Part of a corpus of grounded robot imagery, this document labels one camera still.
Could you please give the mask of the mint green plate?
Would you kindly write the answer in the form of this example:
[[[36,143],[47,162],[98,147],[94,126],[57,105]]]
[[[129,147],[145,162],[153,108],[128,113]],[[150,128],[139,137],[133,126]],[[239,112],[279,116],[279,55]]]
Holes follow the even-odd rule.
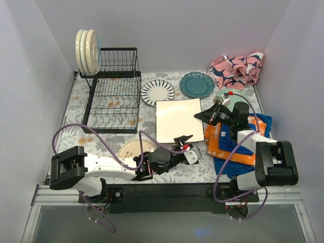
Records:
[[[230,104],[227,107],[230,111],[233,111],[233,108],[234,108],[234,105],[236,102],[244,102],[244,103],[248,104],[247,100],[250,101],[248,96],[246,94],[244,94],[242,91],[237,90],[237,89],[225,88],[225,89],[221,89],[220,91],[217,92],[216,97],[215,97],[215,102],[219,101],[218,96],[220,94],[227,93],[227,92],[233,92],[233,93],[239,94],[239,96],[232,95],[230,97]]]

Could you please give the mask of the cream square plate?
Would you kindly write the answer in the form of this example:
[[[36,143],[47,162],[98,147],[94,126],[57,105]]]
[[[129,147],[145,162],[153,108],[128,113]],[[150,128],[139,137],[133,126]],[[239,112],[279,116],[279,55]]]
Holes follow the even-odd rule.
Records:
[[[162,144],[189,136],[188,142],[204,140],[203,122],[194,117],[201,112],[200,99],[158,101],[156,103],[156,140]]]

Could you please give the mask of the teal scalloped plate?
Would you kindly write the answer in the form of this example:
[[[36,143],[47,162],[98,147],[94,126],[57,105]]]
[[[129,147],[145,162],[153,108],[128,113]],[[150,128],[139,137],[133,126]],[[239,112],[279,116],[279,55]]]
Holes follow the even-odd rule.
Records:
[[[215,83],[211,77],[201,72],[190,72],[185,74],[179,82],[183,94],[191,98],[205,98],[209,96]]]

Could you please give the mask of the pink round plate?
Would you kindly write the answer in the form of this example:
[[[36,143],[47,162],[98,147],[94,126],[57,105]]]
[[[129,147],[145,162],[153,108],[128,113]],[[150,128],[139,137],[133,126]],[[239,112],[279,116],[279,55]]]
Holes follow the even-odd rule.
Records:
[[[157,145],[152,141],[142,140],[142,147],[144,152],[154,152],[157,149]],[[140,140],[133,140],[125,144],[118,152],[118,158],[129,158],[140,156]]]

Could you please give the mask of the white blue striped plate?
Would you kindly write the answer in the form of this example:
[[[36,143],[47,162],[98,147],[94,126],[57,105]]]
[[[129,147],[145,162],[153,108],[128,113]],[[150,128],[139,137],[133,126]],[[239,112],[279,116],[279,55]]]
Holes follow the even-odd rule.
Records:
[[[141,98],[149,106],[156,106],[157,101],[171,101],[175,97],[174,87],[165,80],[149,81],[141,88]]]

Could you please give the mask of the white green rimmed plate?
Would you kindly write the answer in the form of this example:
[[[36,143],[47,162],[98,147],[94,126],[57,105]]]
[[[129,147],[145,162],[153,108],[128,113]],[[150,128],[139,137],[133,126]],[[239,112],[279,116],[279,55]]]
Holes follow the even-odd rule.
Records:
[[[90,75],[96,75],[100,70],[101,52],[98,36],[95,30],[90,29],[86,37],[86,60]]]

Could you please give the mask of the cream blue leaf plate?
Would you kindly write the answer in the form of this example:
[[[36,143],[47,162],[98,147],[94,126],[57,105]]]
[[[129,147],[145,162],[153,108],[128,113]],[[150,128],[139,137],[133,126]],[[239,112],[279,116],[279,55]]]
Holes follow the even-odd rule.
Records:
[[[80,57],[82,61],[83,66],[83,74],[88,75],[90,74],[88,63],[87,63],[87,56],[86,56],[86,38],[87,38],[88,31],[84,30],[82,32],[81,38],[80,38]]]

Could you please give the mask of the cream round plate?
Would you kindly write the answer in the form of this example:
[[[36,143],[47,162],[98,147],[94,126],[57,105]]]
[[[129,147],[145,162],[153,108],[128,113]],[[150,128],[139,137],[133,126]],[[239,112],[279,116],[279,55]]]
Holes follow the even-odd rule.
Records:
[[[81,36],[82,36],[83,32],[84,32],[84,30],[80,29],[77,32],[76,38],[75,38],[75,55],[76,55],[77,66],[78,66],[80,74],[84,73],[82,60],[81,60],[81,56],[80,56],[80,39],[81,39]]]

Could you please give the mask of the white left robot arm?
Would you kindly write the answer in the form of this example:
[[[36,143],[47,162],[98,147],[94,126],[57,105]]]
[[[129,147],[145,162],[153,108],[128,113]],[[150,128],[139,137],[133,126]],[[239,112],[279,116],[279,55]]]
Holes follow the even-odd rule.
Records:
[[[178,164],[194,165],[201,152],[188,136],[175,138],[171,150],[157,147],[154,151],[142,151],[138,156],[111,158],[86,153],[84,147],[75,146],[51,158],[50,188],[65,190],[74,188],[101,203],[107,199],[106,178],[129,181],[145,181],[168,172]]]

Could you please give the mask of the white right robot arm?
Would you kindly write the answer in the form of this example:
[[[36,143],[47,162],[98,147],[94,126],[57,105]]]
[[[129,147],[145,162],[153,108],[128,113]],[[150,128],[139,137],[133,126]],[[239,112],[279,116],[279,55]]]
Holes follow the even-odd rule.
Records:
[[[223,124],[230,129],[230,138],[255,155],[255,169],[236,177],[235,185],[229,188],[234,201],[243,200],[248,194],[268,186],[293,186],[298,183],[294,151],[289,141],[266,138],[248,126],[250,105],[236,102],[232,110],[215,103],[211,108],[194,115],[206,124]]]

